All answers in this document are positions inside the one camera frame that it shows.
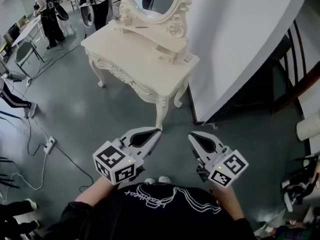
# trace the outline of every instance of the white sneaker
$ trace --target white sneaker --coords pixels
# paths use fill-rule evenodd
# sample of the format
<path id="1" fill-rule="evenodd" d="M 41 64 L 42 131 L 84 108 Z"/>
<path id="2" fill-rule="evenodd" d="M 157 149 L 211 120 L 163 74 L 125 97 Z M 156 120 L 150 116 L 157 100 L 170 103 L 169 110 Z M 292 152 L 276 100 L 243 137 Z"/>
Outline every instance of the white sneaker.
<path id="1" fill-rule="evenodd" d="M 150 184 L 150 185 L 156 183 L 156 181 L 155 181 L 154 178 L 147 178 L 144 182 L 145 182 L 145 183 L 148 183 L 148 184 Z"/>
<path id="2" fill-rule="evenodd" d="M 170 180 L 167 176 L 161 176 L 161 177 L 158 179 L 158 182 L 171 184 L 171 180 Z"/>
<path id="3" fill-rule="evenodd" d="M 290 180 L 289 179 L 281 183 L 281 186 L 282 186 L 283 189 L 288 185 L 290 185 Z"/>
<path id="4" fill-rule="evenodd" d="M 23 118 L 27 119 L 28 118 L 28 114 L 29 114 L 29 109 L 28 108 L 24 108 L 23 111 L 24 111 Z"/>
<path id="5" fill-rule="evenodd" d="M 40 229 L 41 225 L 40 225 L 39 221 L 35 220 L 34 222 L 36 223 L 36 229 L 37 230 Z"/>
<path id="6" fill-rule="evenodd" d="M 28 113 L 29 118 L 33 118 L 35 116 L 37 106 L 38 105 L 36 103 L 31 102 L 31 107 L 30 107 L 29 113 Z"/>
<path id="7" fill-rule="evenodd" d="M 294 211 L 294 208 L 293 208 L 293 204 L 295 203 L 295 199 L 294 200 L 291 200 L 290 197 L 289 197 L 289 194 L 288 192 L 285 192 L 284 193 L 284 203 L 286 205 L 286 208 L 288 210 L 288 212 L 292 213 Z"/>
<path id="8" fill-rule="evenodd" d="M 34 202 L 34 201 L 32 201 L 31 199 L 26 199 L 25 201 L 28 201 L 30 204 L 31 204 L 31 207 L 32 207 L 32 209 L 35 211 L 35 210 L 37 210 L 38 209 L 38 205 Z"/>

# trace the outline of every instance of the white roll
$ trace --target white roll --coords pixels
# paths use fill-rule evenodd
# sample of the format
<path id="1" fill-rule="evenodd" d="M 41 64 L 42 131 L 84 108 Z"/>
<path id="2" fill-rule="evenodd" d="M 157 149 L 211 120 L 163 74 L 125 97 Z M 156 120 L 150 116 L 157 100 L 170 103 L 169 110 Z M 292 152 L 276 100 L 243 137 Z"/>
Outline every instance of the white roll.
<path id="1" fill-rule="evenodd" d="M 317 112 L 296 125 L 296 135 L 300 141 L 320 134 L 320 112 Z"/>

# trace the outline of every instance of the forearm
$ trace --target forearm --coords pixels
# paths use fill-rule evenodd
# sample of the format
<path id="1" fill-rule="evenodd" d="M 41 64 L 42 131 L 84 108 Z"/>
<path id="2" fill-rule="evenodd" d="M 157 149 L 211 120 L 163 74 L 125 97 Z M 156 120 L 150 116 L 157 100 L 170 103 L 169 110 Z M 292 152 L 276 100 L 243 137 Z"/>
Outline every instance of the forearm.
<path id="1" fill-rule="evenodd" d="M 113 186 L 105 177 L 99 178 L 91 187 L 77 197 L 76 202 L 95 206 L 100 200 L 110 195 Z"/>
<path id="2" fill-rule="evenodd" d="M 235 221 L 245 217 L 232 187 L 222 189 L 213 185 L 212 195 Z"/>
<path id="3" fill-rule="evenodd" d="M 45 8 L 45 7 L 40 7 L 40 8 L 35 12 L 35 16 L 38 16 L 38 15 L 41 13 L 41 11 L 42 11 L 43 8 Z"/>

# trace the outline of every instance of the electrical cable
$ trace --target electrical cable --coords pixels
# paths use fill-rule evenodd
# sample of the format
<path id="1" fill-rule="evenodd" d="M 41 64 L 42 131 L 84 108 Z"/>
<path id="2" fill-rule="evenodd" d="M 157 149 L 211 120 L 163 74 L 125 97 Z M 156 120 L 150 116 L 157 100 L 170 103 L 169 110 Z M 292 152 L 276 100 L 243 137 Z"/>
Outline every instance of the electrical cable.
<path id="1" fill-rule="evenodd" d="M 19 94 L 22 95 L 22 99 L 25 98 L 24 94 L 22 94 L 20 91 L 18 91 L 8 80 L 7 80 L 7 83 L 8 83 L 9 85 L 11 85 L 11 86 L 13 87 L 13 89 L 14 89 L 17 93 L 19 93 Z"/>
<path id="2" fill-rule="evenodd" d="M 37 187 L 37 188 L 33 187 L 30 183 L 28 183 L 28 182 L 25 180 L 25 178 L 24 178 L 22 175 L 20 175 L 20 174 L 17 173 L 17 172 L 15 172 L 14 174 L 12 174 L 11 180 L 14 178 L 15 175 L 18 175 L 18 176 L 20 176 L 20 177 L 23 179 L 23 181 L 24 181 L 30 188 L 32 188 L 32 189 L 34 189 L 34 190 L 36 190 L 36 191 L 39 190 L 39 189 L 41 189 L 41 188 L 43 187 L 43 185 L 44 185 L 44 172 L 45 172 L 45 168 L 46 168 L 46 160 L 47 160 L 47 154 L 44 155 L 44 159 L 43 159 L 43 168 L 42 168 L 42 173 L 41 173 L 41 185 L 40 185 L 39 187 Z M 6 203 L 7 200 L 8 200 L 8 189 L 9 189 L 9 186 L 8 186 L 8 187 L 6 188 L 6 190 L 5 190 L 5 199 L 2 197 L 2 204 Z"/>
<path id="3" fill-rule="evenodd" d="M 62 151 L 62 149 L 58 145 L 55 144 L 55 146 L 57 147 L 58 150 L 61 151 L 62 154 L 64 154 L 71 161 L 71 163 L 73 163 L 81 172 L 83 172 L 85 175 L 87 175 L 91 179 L 91 181 L 92 181 L 91 185 L 89 185 L 89 186 L 83 185 L 83 186 L 79 187 L 79 191 L 81 193 L 83 193 L 83 191 L 81 191 L 81 188 L 89 188 L 89 187 L 91 187 L 95 183 L 94 179 L 90 176 L 90 174 L 88 174 L 83 169 L 81 169 L 65 152 Z"/>
<path id="4" fill-rule="evenodd" d="M 30 145 L 30 141 L 31 141 L 31 124 L 30 124 L 30 119 L 28 118 L 28 122 L 29 122 L 29 126 L 30 126 L 30 130 L 29 130 L 29 139 L 28 139 L 28 142 L 27 142 L 27 144 L 26 144 L 26 150 L 28 151 L 28 154 L 30 155 L 30 156 L 34 156 L 36 153 L 37 153 L 37 151 L 39 150 L 39 148 L 40 148 L 40 146 L 41 145 L 44 145 L 44 146 L 46 146 L 44 143 L 39 143 L 39 145 L 38 145 L 38 147 L 36 148 L 36 150 L 35 150 L 35 152 L 33 153 L 33 154 L 31 154 L 30 153 L 30 151 L 29 151 L 29 145 Z"/>
<path id="5" fill-rule="evenodd" d="M 40 125 L 38 124 L 37 120 L 35 118 L 33 118 L 33 120 L 35 121 L 36 125 L 40 128 L 40 130 L 43 132 L 44 136 L 45 136 L 45 140 L 46 142 L 49 141 L 48 135 L 45 133 L 45 131 L 40 127 Z"/>
<path id="6" fill-rule="evenodd" d="M 46 67 L 39 75 L 35 76 L 35 78 L 40 77 L 47 69 L 49 69 L 50 67 L 52 67 L 58 60 L 62 59 L 64 56 L 66 56 L 68 53 L 73 52 L 77 47 L 79 47 L 80 44 L 78 44 L 76 47 L 74 47 L 72 50 L 67 51 L 63 56 L 61 56 L 60 58 L 56 59 L 51 65 L 49 65 L 48 67 Z"/>
<path id="7" fill-rule="evenodd" d="M 14 91 L 14 89 L 15 89 L 15 82 L 13 82 L 12 90 L 10 91 L 10 93 L 12 93 Z"/>
<path id="8" fill-rule="evenodd" d="M 55 50 L 55 51 L 53 52 L 53 54 L 54 54 L 55 52 L 62 51 L 62 50 L 65 49 L 65 48 L 63 47 L 63 45 L 62 45 L 62 42 L 60 43 L 60 45 L 61 45 L 62 49 L 57 49 L 57 50 Z M 53 54 L 52 54 L 52 57 L 51 57 L 51 59 L 49 60 L 49 62 L 48 62 L 47 64 L 43 65 L 41 68 L 40 68 L 40 66 L 41 66 L 42 61 L 40 61 L 39 68 L 38 68 L 38 72 L 37 72 L 33 77 L 30 77 L 30 79 L 36 79 L 36 78 L 38 77 L 37 75 L 39 74 L 40 70 L 42 70 L 45 66 L 49 65 L 49 63 L 54 59 L 54 55 L 53 55 Z"/>

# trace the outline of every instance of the curved table leg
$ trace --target curved table leg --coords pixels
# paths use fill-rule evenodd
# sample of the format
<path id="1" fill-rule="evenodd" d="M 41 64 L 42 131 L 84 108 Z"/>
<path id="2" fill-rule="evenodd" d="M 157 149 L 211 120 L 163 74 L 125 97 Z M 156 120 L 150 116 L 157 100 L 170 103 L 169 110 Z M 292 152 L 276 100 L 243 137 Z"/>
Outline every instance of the curved table leg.
<path id="1" fill-rule="evenodd" d="M 163 129 L 162 123 L 168 113 L 168 108 L 169 108 L 169 98 L 162 97 L 162 96 L 158 95 L 158 98 L 156 101 L 156 125 L 155 125 L 155 127 L 159 128 L 161 131 Z"/>
<path id="2" fill-rule="evenodd" d="M 180 101 L 180 99 L 186 92 L 188 85 L 189 85 L 189 76 L 185 78 L 184 83 L 180 86 L 179 90 L 177 91 L 174 97 L 174 105 L 177 108 L 180 108 L 182 106 L 182 102 Z"/>
<path id="3" fill-rule="evenodd" d="M 97 68 L 97 66 L 95 65 L 94 61 L 92 60 L 92 58 L 89 57 L 89 63 L 90 63 L 90 66 L 93 70 L 93 72 L 98 76 L 98 78 L 100 79 L 100 82 L 98 83 L 98 85 L 100 87 L 104 87 L 105 86 L 105 77 L 104 75 L 102 74 L 101 72 L 101 69 L 100 68 Z"/>

